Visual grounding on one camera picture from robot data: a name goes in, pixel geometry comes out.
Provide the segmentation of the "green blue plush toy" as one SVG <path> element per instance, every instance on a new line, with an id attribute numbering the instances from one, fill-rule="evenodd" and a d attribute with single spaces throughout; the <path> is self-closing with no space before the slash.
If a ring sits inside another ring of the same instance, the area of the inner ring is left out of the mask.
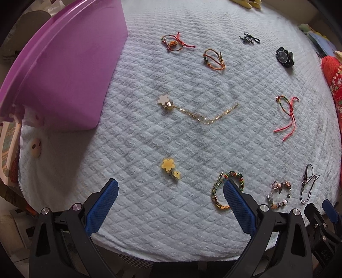
<path id="1" fill-rule="evenodd" d="M 331 41 L 329 41 L 327 37 L 313 30 L 308 24 L 299 24 L 298 28 L 314 44 L 320 57 L 335 55 L 334 51 L 337 51 L 337 49 L 335 45 L 331 43 Z"/>

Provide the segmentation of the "purple plastic bin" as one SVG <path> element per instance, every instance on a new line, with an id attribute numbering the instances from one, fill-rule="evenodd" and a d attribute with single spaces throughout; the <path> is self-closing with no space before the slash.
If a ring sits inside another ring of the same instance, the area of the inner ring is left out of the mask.
<path id="1" fill-rule="evenodd" d="M 120 1 L 75 1 L 28 41 L 1 86 L 1 119 L 91 130 L 128 37 Z"/>

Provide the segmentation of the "yellow plush toy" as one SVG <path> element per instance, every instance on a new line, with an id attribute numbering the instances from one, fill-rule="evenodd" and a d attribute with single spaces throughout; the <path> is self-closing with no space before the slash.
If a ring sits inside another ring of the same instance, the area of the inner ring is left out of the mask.
<path id="1" fill-rule="evenodd" d="M 231 0 L 231 2 L 238 4 L 246 9 L 261 9 L 261 0 Z"/>

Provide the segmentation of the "yellow flower hair clip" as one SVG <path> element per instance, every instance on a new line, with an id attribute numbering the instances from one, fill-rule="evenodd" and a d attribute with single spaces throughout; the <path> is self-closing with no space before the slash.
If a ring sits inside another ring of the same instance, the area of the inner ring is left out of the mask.
<path id="1" fill-rule="evenodd" d="M 161 169 L 163 169 L 174 180 L 180 180 L 181 173 L 176 170 L 175 162 L 172 158 L 165 158 L 162 160 Z"/>

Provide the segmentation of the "red floral pillow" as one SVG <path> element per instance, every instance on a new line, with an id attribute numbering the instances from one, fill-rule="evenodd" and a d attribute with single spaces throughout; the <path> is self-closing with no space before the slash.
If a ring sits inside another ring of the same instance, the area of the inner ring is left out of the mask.
<path id="1" fill-rule="evenodd" d="M 341 130 L 341 101 L 342 101 L 342 80 L 341 80 L 341 63 L 332 56 L 325 56 L 321 61 L 321 68 L 324 77 L 329 85 L 332 93 L 333 101 L 336 108 L 339 128 Z"/>

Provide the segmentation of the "black wrist watch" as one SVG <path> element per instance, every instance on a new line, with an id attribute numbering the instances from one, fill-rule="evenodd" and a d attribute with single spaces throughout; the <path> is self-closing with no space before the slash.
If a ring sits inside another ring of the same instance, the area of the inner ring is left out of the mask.
<path id="1" fill-rule="evenodd" d="M 290 68 L 294 65 L 293 52 L 280 47 L 276 50 L 276 58 L 285 68 Z"/>

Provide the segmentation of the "black cord jewelry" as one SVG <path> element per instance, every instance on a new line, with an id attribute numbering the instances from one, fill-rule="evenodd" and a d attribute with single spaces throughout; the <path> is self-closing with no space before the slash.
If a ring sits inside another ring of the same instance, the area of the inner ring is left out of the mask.
<path id="1" fill-rule="evenodd" d="M 251 45 L 254 45 L 255 43 L 259 44 L 260 43 L 260 40 L 259 38 L 256 38 L 254 36 L 252 36 L 250 33 L 248 32 L 244 32 L 243 36 L 239 37 L 240 40 L 243 41 L 243 43 L 245 44 L 251 44 Z"/>

